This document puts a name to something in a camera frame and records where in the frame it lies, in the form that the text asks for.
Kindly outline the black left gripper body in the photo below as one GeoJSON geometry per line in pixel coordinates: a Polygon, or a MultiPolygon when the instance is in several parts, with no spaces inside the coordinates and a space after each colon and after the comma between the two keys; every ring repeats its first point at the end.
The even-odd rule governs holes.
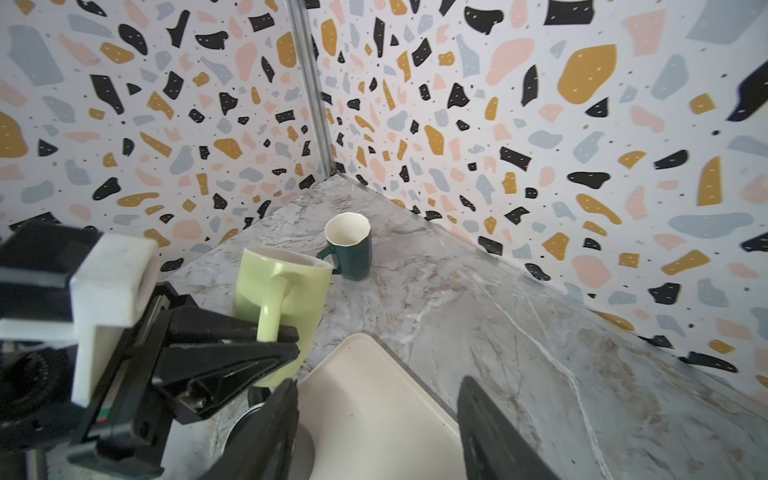
{"type": "MultiPolygon", "coordinates": [[[[9,317],[71,323],[69,281],[109,233],[27,221],[1,245],[1,321],[9,317]]],[[[69,459],[125,478],[160,475],[172,415],[152,390],[155,320],[178,304],[157,278],[140,320],[123,331],[90,403],[71,401],[76,345],[1,338],[1,453],[68,444],[69,459]]]]}

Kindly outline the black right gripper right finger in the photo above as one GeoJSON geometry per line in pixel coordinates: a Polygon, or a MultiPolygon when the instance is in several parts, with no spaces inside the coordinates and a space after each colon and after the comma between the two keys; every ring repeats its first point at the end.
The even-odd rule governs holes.
{"type": "Polygon", "coordinates": [[[471,376],[462,379],[457,408],[468,479],[558,479],[471,376]]]}

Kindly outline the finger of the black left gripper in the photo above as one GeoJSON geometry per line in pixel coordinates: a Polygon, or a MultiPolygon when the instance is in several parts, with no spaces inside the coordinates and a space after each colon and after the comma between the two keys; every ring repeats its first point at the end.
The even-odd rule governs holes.
{"type": "Polygon", "coordinates": [[[218,345],[258,342],[258,324],[221,313],[180,306],[166,310],[170,345],[218,345]]]}
{"type": "Polygon", "coordinates": [[[160,350],[151,384],[178,422],[196,423],[298,354],[293,343],[172,344],[160,350]]]}

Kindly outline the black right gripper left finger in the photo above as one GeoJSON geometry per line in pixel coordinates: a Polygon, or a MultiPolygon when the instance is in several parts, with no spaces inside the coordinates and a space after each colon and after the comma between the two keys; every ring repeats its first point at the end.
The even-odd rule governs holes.
{"type": "Polygon", "coordinates": [[[286,379],[258,411],[236,425],[223,454],[200,478],[287,479],[298,420],[298,388],[286,379]]]}

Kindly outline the light green mug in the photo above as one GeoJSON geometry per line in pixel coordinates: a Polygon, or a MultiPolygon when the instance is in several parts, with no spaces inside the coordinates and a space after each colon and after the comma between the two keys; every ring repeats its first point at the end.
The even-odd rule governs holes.
{"type": "Polygon", "coordinates": [[[330,287],[333,266],[301,253],[265,246],[243,250],[232,315],[257,324],[257,340],[274,342],[281,327],[298,333],[298,357],[259,380],[274,388],[294,377],[309,355],[330,287]]]}

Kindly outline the dark green mug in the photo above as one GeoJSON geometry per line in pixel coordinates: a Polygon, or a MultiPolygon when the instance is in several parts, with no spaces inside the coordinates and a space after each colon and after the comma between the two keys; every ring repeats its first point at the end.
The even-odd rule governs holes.
{"type": "Polygon", "coordinates": [[[326,223],[324,234],[326,246],[316,258],[332,256],[334,275],[350,281],[363,280],[370,272],[373,257],[369,220],[360,213],[340,213],[326,223]]]}

